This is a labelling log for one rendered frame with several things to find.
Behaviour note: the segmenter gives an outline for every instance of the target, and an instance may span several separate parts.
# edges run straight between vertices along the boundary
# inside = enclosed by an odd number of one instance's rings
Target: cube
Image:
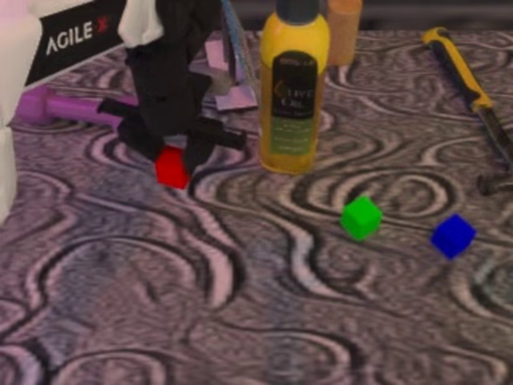
[[[449,260],[457,257],[474,240],[475,229],[458,214],[447,218],[434,230],[431,243]]]
[[[382,211],[368,197],[359,197],[342,210],[340,224],[357,241],[378,230]]]
[[[182,161],[184,150],[166,146],[155,162],[157,181],[168,187],[185,188],[189,175]]]

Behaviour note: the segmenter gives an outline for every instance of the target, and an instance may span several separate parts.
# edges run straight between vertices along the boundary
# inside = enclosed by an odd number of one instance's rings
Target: patterned tablecloth
[[[493,152],[420,35],[364,33],[347,77],[330,71],[304,176],[260,167],[257,111],[222,116],[247,148],[184,191],[106,127],[15,124],[0,384],[513,384],[513,196],[476,191]],[[513,33],[453,36],[510,128]],[[123,55],[51,85],[132,93]],[[384,219],[358,243],[338,221],[360,194]],[[448,262],[429,236],[452,213],[478,235]]]

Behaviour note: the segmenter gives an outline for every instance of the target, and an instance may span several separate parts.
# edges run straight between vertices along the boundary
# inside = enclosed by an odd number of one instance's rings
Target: purple object
[[[137,105],[137,98],[124,96],[118,101]],[[56,95],[46,86],[25,92],[16,110],[16,116],[30,124],[48,124],[53,119],[78,120],[93,124],[108,124],[117,128],[121,118],[99,114],[99,102]]]

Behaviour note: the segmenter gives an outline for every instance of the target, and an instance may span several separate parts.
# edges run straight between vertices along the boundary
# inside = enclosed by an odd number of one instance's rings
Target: black bottle cap
[[[319,15],[319,0],[277,0],[276,13],[287,24],[309,24]]]

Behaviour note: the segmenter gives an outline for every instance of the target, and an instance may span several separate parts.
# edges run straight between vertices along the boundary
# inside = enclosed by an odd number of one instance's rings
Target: green label
[[[317,61],[286,51],[273,61],[271,153],[305,155],[313,140]]]

